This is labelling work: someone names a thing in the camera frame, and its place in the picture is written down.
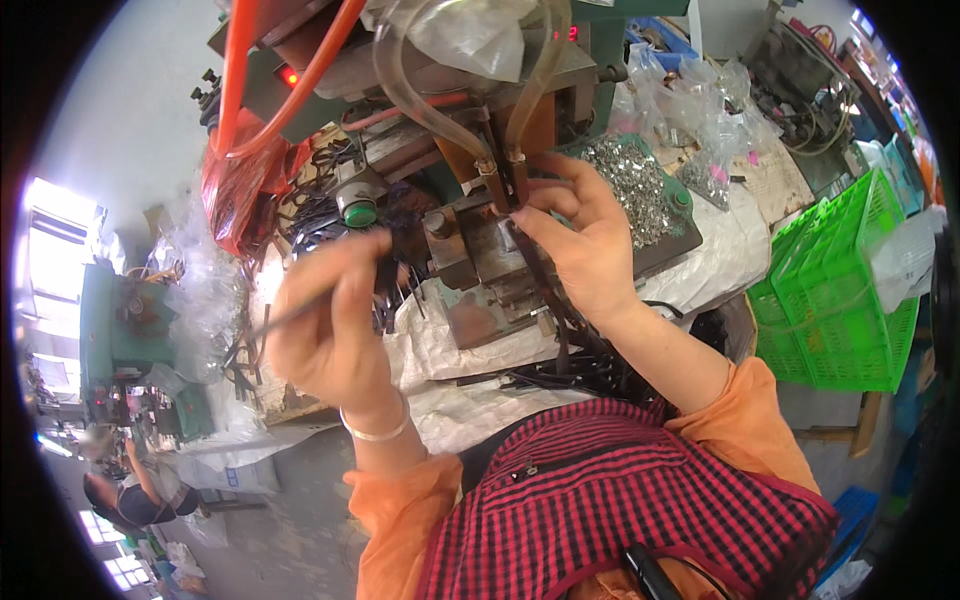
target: red checkered apron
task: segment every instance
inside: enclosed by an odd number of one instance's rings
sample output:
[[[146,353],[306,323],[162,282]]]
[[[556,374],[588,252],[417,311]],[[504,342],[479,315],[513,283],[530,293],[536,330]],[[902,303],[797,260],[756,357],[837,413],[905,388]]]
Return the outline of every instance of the red checkered apron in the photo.
[[[557,598],[621,566],[640,541],[655,557],[696,561],[748,598],[773,586],[806,597],[833,508],[667,432],[662,406],[596,398],[523,423],[434,530],[417,596]]]

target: pink tag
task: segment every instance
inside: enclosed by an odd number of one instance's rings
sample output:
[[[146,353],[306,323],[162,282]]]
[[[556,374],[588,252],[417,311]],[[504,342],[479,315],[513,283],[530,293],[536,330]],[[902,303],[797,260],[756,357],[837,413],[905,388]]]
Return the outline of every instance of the pink tag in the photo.
[[[728,181],[727,172],[724,171],[719,165],[711,164],[710,174],[713,175],[715,180],[719,180],[721,183],[726,183]]]

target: orange shirt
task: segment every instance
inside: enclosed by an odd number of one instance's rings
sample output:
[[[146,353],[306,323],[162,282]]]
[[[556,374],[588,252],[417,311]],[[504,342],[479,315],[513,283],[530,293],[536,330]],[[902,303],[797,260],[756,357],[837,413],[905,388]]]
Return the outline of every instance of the orange shirt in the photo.
[[[748,358],[739,367],[731,364],[727,387],[715,402],[669,420],[664,427],[734,468],[775,475],[820,493],[780,415],[777,382],[758,358]],[[357,598],[414,597],[427,539],[453,509],[462,470],[456,455],[443,454],[393,477],[360,471],[344,475],[344,481],[355,487],[350,511],[371,534],[360,557]],[[684,564],[662,559],[660,566],[683,598],[720,597],[706,579]],[[575,586],[569,598],[640,600],[632,579],[620,569],[600,573]]]

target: red light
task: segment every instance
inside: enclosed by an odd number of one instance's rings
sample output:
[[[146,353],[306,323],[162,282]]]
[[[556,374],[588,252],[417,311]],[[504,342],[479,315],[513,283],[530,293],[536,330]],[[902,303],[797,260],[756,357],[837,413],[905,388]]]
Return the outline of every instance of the red light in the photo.
[[[280,77],[281,80],[290,87],[293,87],[300,80],[300,75],[297,74],[297,71],[294,70],[294,67],[289,64],[284,64],[276,70],[276,74]]]

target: green plastic crate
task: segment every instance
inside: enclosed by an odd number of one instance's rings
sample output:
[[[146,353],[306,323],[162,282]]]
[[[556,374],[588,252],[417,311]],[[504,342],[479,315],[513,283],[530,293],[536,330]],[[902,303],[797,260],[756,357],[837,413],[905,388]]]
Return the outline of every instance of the green plastic crate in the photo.
[[[896,194],[875,169],[804,216],[802,231],[780,241],[790,248],[776,248],[775,238],[774,256],[780,260],[772,261],[767,279],[748,292],[758,325],[757,355],[785,381],[821,389],[895,391],[919,301],[905,300],[884,315],[865,250],[903,221]],[[771,289],[782,314],[775,310]],[[800,373],[801,364],[806,373]]]
[[[778,273],[788,254],[796,247],[806,227],[813,220],[814,208],[804,212],[774,236],[771,244],[770,274]],[[780,381],[811,385],[809,369],[796,336],[790,328],[786,313],[780,305],[780,299],[774,291],[771,276],[747,290],[750,305],[756,319],[756,354],[762,357],[773,374]]]

